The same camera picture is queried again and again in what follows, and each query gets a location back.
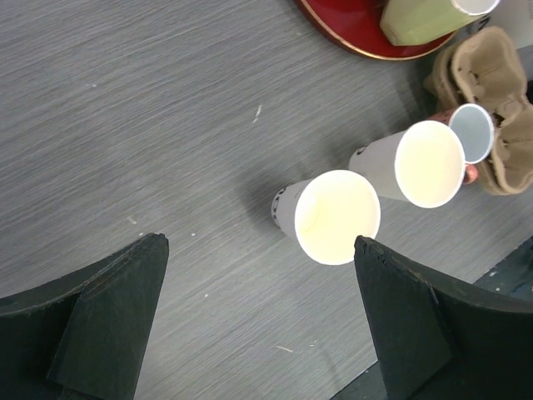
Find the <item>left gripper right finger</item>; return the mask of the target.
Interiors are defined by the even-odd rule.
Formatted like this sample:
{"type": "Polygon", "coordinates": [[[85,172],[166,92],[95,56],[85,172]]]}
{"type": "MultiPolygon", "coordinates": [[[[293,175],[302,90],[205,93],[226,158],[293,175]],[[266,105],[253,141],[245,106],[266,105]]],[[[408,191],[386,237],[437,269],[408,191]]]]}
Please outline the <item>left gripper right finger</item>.
{"type": "Polygon", "coordinates": [[[357,282],[390,399],[530,399],[532,304],[359,236],[357,282]]]}

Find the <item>white paper cup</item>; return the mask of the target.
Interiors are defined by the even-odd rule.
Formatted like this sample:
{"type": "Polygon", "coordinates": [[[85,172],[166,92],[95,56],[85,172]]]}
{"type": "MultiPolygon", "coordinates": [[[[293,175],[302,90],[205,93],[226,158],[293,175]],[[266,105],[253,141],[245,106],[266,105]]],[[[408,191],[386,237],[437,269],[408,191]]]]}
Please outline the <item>white paper cup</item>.
{"type": "Polygon", "coordinates": [[[447,125],[425,120],[357,149],[348,169],[364,176],[381,197],[431,209],[457,194],[466,159],[447,125]]]}
{"type": "Polygon", "coordinates": [[[377,235],[381,205],[365,177],[332,170],[279,190],[271,202],[271,217],[309,258],[338,266],[353,261],[358,236],[377,235]]]}

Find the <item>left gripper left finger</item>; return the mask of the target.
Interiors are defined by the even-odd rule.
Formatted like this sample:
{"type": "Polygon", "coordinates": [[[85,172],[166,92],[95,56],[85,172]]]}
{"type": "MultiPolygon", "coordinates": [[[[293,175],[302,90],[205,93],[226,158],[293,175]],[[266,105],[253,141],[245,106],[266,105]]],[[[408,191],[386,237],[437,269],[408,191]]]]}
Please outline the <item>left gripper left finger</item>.
{"type": "Polygon", "coordinates": [[[149,233],[1,300],[3,399],[132,399],[167,270],[149,233]]]}

